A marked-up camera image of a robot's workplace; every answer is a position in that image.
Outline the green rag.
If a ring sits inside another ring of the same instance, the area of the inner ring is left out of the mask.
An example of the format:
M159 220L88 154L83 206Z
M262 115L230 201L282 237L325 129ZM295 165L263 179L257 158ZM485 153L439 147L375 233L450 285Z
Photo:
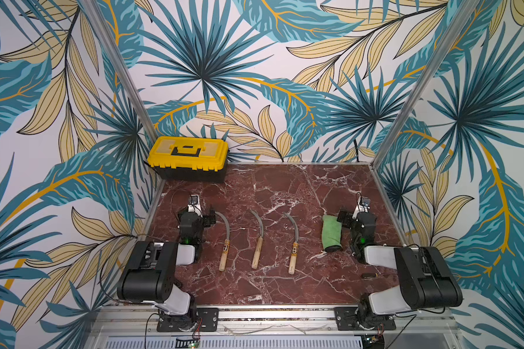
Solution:
M332 253L342 250L341 230L342 224L337 221L337 217L323 216L322 243L324 252Z

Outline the sickle labelled handle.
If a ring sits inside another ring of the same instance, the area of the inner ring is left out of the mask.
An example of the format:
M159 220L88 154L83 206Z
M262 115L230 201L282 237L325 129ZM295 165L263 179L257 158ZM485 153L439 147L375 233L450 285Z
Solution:
M293 227L294 234L295 234L294 243L293 243L292 251L291 251L291 258L290 258L289 267L288 267L288 273L290 275L294 275L297 257L298 257L299 231L298 231L297 223L294 220L294 218L291 215L289 215L288 213L285 213L285 217L287 217L289 221L292 223L292 227Z

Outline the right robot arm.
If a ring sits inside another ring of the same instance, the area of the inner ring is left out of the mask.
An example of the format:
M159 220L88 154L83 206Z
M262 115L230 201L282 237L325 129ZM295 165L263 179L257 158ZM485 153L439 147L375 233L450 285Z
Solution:
M398 277L397 286L362 297L358 305L360 318L462 304L461 288L438 248L375 243L376 216L371 212L342 210L337 221L349 229L350 248L358 262L392 269Z

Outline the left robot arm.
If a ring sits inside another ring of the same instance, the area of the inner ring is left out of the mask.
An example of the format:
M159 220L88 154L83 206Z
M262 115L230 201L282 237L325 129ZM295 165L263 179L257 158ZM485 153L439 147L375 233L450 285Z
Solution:
M133 248L116 289L117 299L151 304L162 317L197 317L194 297L181 289L176 268L197 263L203 232L216 223L215 211L198 214L193 207L179 213L177 241L139 241Z

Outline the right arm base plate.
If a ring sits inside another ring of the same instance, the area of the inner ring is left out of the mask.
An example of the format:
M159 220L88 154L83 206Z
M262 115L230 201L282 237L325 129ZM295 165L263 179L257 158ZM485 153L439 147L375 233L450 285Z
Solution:
M333 309L339 331L393 331L396 324L393 316L375 315L372 311L360 311L357 306Z

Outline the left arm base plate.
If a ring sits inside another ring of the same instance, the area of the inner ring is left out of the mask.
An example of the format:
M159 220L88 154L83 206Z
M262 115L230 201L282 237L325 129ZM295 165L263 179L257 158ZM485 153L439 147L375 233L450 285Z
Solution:
M167 315L159 311L158 332L215 332L218 326L218 308L190 308L187 314L180 316Z

